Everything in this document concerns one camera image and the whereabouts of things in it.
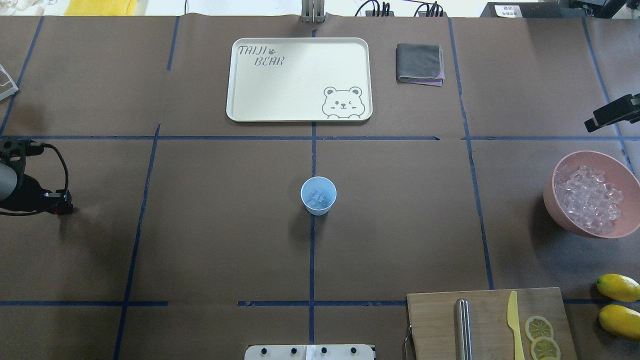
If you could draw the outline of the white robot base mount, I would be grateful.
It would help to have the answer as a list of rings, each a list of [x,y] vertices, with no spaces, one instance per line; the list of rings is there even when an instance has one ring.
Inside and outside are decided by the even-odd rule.
[[[377,351],[368,344],[265,344],[252,345],[245,360],[375,360]]]

